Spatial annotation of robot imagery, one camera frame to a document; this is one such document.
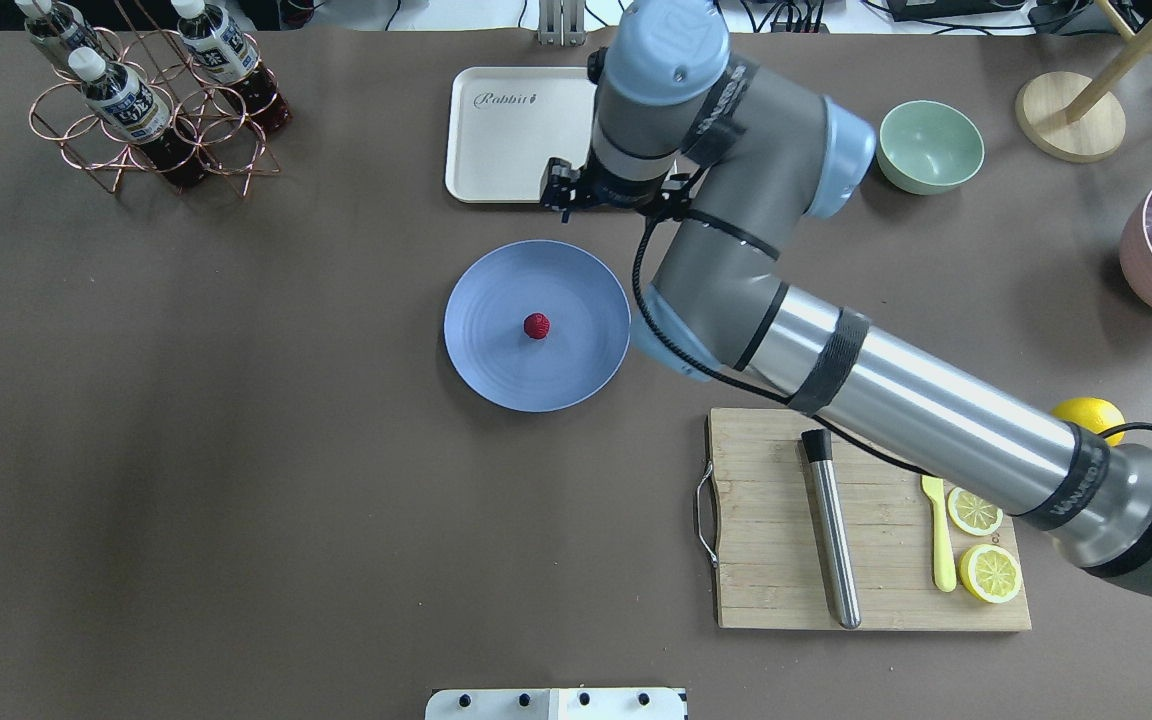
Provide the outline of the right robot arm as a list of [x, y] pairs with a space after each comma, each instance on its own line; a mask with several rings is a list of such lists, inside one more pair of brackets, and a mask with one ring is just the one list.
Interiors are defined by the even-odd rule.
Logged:
[[547, 209], [676, 220], [653, 281], [631, 281], [662, 361], [846, 429], [1043, 530], [1070, 564], [1152, 597], [1152, 450], [1025, 406], [791, 287], [776, 260], [801, 217], [835, 214], [876, 132], [824, 94], [733, 53], [710, 1], [635, 1], [590, 56], [584, 167], [554, 158]]

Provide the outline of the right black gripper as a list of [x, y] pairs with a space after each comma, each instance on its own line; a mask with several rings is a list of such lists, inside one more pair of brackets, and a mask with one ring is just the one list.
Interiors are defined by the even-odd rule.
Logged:
[[599, 160], [586, 160], [573, 168], [562, 158], [550, 158], [541, 174], [540, 205], [558, 211], [559, 222], [570, 222], [576, 209], [626, 209], [650, 220], [677, 220], [691, 205], [696, 173], [675, 173], [655, 179], [623, 179]]

